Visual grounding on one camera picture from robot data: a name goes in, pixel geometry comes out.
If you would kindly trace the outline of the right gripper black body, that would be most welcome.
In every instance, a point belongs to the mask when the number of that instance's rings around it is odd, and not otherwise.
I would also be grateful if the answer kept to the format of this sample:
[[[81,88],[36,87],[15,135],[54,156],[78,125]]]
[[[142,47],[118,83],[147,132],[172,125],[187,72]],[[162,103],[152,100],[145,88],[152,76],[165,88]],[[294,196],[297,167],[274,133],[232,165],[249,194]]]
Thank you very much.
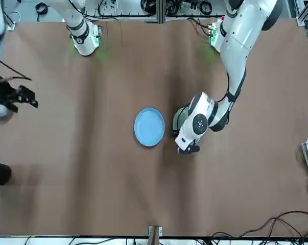
[[[8,106],[18,102],[17,90],[9,82],[0,82],[0,105]]]

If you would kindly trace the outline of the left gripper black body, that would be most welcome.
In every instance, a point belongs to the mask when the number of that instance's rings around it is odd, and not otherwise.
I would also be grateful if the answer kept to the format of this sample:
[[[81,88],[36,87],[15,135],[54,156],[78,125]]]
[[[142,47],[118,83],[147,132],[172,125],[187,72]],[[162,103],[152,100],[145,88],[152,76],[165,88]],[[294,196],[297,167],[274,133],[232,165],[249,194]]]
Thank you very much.
[[[197,153],[200,151],[200,147],[198,145],[189,145],[185,150],[178,148],[178,153],[180,155],[192,154]]]

